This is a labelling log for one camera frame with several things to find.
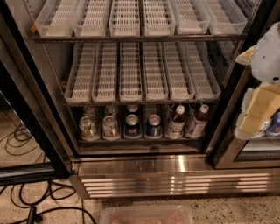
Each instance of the plastic container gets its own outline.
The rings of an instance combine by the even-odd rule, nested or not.
[[[76,44],[73,49],[73,64],[64,95],[68,103],[91,101],[95,64],[96,45]]]
[[[73,17],[76,37],[105,37],[110,0],[80,0]]]
[[[213,35],[242,34],[247,19],[234,0],[203,0],[210,16],[209,31]]]
[[[140,36],[138,0],[113,0],[109,26],[112,37]]]
[[[35,25],[41,37],[71,37],[72,20],[79,1],[47,0]]]
[[[171,99],[174,101],[191,100],[195,92],[184,60],[184,44],[163,43],[163,47],[164,65]]]
[[[188,206],[123,206],[106,208],[99,224],[174,223],[194,224]]]
[[[116,101],[116,55],[117,44],[99,44],[92,91],[94,102]]]
[[[160,43],[143,43],[143,77],[146,101],[167,100],[168,87]]]
[[[141,101],[142,84],[139,44],[121,43],[120,57],[120,101]]]
[[[205,43],[185,43],[185,60],[192,76],[195,99],[218,99],[221,90],[207,57]]]
[[[169,0],[143,0],[144,36],[172,36],[175,17]]]
[[[177,34],[204,34],[210,17],[200,0],[172,0]]]

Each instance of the bottle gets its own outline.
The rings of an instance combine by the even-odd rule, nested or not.
[[[206,104],[201,104],[200,108],[194,111],[186,127],[186,137],[197,138],[203,136],[204,128],[207,126],[209,119],[208,110],[209,107]]]
[[[171,113],[167,123],[166,136],[170,139],[178,139],[183,136],[183,128],[186,121],[185,107],[178,105]]]

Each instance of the floor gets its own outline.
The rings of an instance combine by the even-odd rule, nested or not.
[[[15,118],[12,111],[0,111],[0,140],[7,134],[11,133],[20,121]],[[36,147],[29,153],[24,153],[23,156],[9,155],[5,149],[6,140],[0,143],[0,166],[10,166],[19,164],[32,164],[34,162],[44,161],[42,150]],[[27,152],[32,147],[36,146],[36,142],[31,139],[20,150],[12,147],[8,148],[11,154]],[[62,185],[70,185],[67,179],[55,180],[56,183]],[[26,219],[28,217],[29,208],[25,204],[33,203],[40,200],[45,194],[48,187],[47,182],[39,182],[25,185],[20,194],[21,185],[8,186],[7,188],[0,187],[0,223],[12,223]],[[59,189],[60,185],[52,184],[52,190]],[[54,197],[64,197],[73,190],[63,187],[53,194]],[[54,208],[54,207],[78,207],[86,209],[99,223],[102,211],[109,207],[138,207],[150,206],[186,206],[192,212],[195,224],[276,224],[280,223],[280,191],[270,194],[228,194],[228,195],[188,195],[178,197],[145,197],[145,198],[120,198],[120,199],[89,199],[81,200],[74,193],[72,196],[56,200],[47,196],[42,202],[36,205],[37,213]],[[89,217],[79,210],[68,208],[67,210],[52,211],[42,215],[40,223],[93,223]]]

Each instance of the bottle label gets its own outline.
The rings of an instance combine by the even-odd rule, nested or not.
[[[184,124],[184,122],[174,122],[173,120],[169,119],[168,129],[166,131],[167,135],[180,136],[182,129],[184,128]]]
[[[199,121],[192,115],[192,119],[190,119],[186,130],[187,135],[190,137],[201,137],[206,126],[207,122]]]

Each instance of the glass panel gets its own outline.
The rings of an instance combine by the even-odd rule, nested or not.
[[[28,129],[0,94],[0,167],[47,161]]]

